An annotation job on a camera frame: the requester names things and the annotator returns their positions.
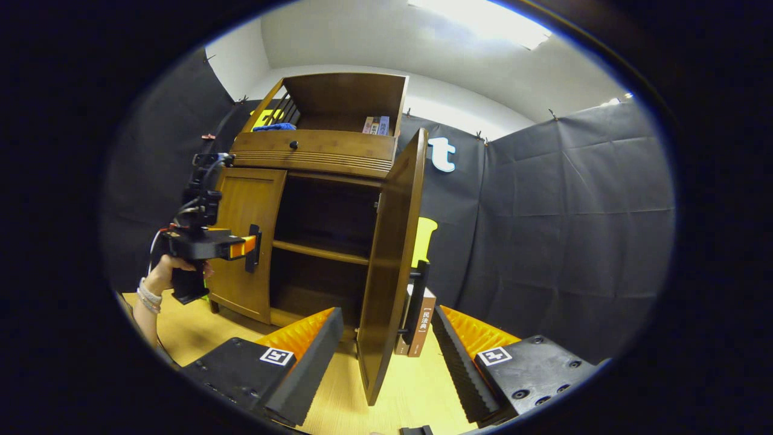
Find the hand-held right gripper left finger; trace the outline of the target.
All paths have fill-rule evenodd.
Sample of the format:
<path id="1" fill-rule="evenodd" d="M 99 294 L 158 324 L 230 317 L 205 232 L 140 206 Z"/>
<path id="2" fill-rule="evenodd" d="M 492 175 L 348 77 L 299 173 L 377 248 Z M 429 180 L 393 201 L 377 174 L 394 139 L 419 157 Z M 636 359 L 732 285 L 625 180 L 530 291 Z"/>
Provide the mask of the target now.
<path id="1" fill-rule="evenodd" d="M 342 309 L 323 309 L 256 341 L 230 338 L 181 375 L 251 416 L 301 426 L 343 331 Z"/>

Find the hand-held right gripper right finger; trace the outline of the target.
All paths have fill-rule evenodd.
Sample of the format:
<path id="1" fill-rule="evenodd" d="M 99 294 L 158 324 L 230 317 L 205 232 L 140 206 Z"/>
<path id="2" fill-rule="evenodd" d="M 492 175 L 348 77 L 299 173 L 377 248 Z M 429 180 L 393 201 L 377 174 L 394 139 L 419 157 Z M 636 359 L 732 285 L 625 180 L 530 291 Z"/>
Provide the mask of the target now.
<path id="1" fill-rule="evenodd" d="M 542 334 L 517 338 L 446 306 L 436 306 L 432 328 L 470 423 L 500 424 L 530 413 L 598 370 Z"/>

